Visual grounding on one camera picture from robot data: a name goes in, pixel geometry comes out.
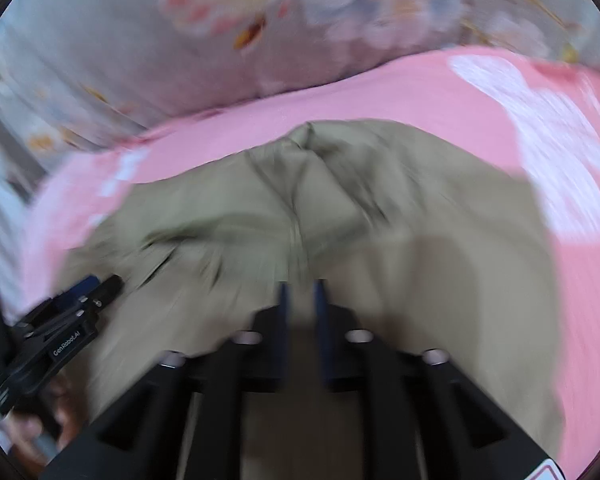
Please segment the left hand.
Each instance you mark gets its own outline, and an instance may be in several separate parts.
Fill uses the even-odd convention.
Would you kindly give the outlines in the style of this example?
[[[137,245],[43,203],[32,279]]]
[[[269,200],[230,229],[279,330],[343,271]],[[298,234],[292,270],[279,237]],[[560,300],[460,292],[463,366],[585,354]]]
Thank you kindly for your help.
[[[64,375],[48,383],[47,399],[61,429],[54,441],[55,451],[60,452],[81,432],[86,422],[85,412],[80,397]],[[46,433],[41,419],[11,411],[5,419],[5,428],[15,458],[28,474],[37,477],[50,462],[41,444]]]

